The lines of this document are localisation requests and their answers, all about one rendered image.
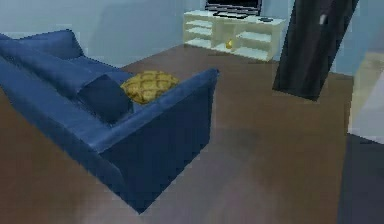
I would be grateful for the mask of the blue sofa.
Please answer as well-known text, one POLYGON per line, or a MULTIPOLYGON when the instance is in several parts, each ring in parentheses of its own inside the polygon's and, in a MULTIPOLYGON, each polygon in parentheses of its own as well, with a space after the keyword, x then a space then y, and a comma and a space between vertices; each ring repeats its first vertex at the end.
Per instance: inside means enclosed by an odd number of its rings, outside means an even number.
POLYGON ((13 39, 0 33, 0 87, 11 105, 46 137, 139 213, 208 144, 217 69, 138 104, 114 124, 77 97, 101 75, 119 86, 131 73, 88 58, 74 33, 13 39))

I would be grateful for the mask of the yellow patterned cushion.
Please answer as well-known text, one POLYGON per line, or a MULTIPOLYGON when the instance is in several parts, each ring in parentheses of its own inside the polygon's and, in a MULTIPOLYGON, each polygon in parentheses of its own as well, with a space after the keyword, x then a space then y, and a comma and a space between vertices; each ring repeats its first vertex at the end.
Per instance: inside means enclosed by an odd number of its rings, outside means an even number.
POLYGON ((179 80, 163 71, 143 71, 124 81, 120 87, 138 104, 147 104, 175 87, 179 80))

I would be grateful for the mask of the dark blue cushion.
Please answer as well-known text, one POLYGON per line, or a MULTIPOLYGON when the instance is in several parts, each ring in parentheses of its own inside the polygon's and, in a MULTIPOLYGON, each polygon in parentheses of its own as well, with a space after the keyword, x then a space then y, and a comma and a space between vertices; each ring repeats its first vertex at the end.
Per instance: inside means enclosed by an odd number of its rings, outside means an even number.
POLYGON ((78 99, 100 120, 114 124, 133 109, 131 99, 108 75, 101 75, 85 85, 78 99))

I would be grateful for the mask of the white television stand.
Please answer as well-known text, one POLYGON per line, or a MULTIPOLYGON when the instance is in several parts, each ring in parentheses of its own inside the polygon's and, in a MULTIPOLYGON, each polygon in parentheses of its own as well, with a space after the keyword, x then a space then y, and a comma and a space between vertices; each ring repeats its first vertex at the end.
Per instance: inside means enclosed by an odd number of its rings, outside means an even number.
POLYGON ((260 16, 244 19, 214 16, 212 11, 184 13, 183 41, 191 46, 231 53, 260 61, 270 61, 277 53, 284 19, 259 21, 260 16), (227 41, 233 48, 227 49, 227 41))

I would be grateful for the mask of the black television set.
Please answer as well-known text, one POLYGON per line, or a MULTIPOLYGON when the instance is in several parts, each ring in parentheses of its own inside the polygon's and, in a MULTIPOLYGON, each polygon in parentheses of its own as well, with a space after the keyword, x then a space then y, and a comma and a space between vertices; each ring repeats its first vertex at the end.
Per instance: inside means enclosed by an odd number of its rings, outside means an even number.
POLYGON ((205 9, 214 16, 240 18, 259 16, 263 0, 206 0, 205 9))

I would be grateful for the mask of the black room door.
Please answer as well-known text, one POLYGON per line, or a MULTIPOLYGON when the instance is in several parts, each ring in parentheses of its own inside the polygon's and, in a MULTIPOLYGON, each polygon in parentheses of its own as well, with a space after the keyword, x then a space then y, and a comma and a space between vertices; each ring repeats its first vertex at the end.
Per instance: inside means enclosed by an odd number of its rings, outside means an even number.
POLYGON ((295 0, 273 89, 316 101, 359 0, 295 0), (319 17, 326 14, 323 25, 319 17))

